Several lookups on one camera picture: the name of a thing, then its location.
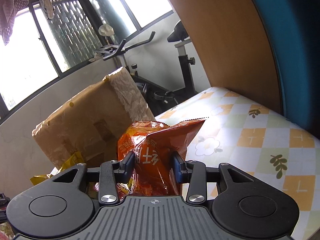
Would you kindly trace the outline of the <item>orange chip bag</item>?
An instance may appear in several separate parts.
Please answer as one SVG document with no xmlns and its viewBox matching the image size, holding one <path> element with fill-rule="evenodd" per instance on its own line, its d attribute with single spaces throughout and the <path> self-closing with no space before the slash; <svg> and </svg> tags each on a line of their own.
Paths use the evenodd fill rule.
<svg viewBox="0 0 320 240">
<path fill-rule="evenodd" d="M 134 122 L 118 140 L 118 161 L 103 163 L 99 178 L 101 204 L 116 204 L 125 196 L 174 196 L 181 194 L 172 170 L 172 153 L 185 161 L 187 147 L 205 119 L 194 119 L 169 126 L 157 121 Z M 120 183 L 120 162 L 130 152 L 136 155 L 128 183 Z"/>
</svg>

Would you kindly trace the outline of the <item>wooden headboard panel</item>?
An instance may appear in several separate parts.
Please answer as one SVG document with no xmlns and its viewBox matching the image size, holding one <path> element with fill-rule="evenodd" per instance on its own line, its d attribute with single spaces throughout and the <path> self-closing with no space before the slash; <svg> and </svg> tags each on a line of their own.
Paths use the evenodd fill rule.
<svg viewBox="0 0 320 240">
<path fill-rule="evenodd" d="M 281 113 L 276 63 L 252 0 L 169 0 L 209 83 Z"/>
</svg>

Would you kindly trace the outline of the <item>floral checkered bed sheet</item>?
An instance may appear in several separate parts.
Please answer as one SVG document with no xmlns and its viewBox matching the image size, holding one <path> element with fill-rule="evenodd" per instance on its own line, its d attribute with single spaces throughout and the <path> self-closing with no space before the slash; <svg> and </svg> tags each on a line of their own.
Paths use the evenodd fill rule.
<svg viewBox="0 0 320 240">
<path fill-rule="evenodd" d="M 319 140 L 282 115 L 225 88 L 211 87 L 156 116 L 167 125 L 205 118 L 187 159 L 220 163 L 257 177 L 291 196 L 300 216 L 294 239 L 319 230 Z"/>
</svg>

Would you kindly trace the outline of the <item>hanging red patterned cloth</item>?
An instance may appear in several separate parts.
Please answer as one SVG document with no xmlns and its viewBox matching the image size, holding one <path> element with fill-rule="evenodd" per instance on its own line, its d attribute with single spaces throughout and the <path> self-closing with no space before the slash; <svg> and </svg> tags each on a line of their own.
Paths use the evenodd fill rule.
<svg viewBox="0 0 320 240">
<path fill-rule="evenodd" d="M 4 45 L 9 43 L 16 14 L 28 3 L 29 0 L 1 0 L 1 37 Z"/>
</svg>

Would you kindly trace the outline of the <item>window with black frame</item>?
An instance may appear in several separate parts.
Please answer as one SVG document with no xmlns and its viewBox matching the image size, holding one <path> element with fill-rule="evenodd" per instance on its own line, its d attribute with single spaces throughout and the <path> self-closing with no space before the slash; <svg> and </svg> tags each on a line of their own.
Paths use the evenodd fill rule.
<svg viewBox="0 0 320 240">
<path fill-rule="evenodd" d="M 1 37 L 1 120 L 88 65 L 102 46 L 131 40 L 171 15 L 168 0 L 29 0 Z"/>
</svg>

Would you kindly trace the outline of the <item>brown cardboard box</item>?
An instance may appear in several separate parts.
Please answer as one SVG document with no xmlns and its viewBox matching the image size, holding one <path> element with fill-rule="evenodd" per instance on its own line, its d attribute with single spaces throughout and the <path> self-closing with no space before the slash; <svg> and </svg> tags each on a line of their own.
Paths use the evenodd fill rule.
<svg viewBox="0 0 320 240">
<path fill-rule="evenodd" d="M 56 168 L 79 153 L 88 167 L 117 159 L 117 142 L 135 121 L 155 119 L 126 68 L 88 86 L 32 131 Z"/>
</svg>

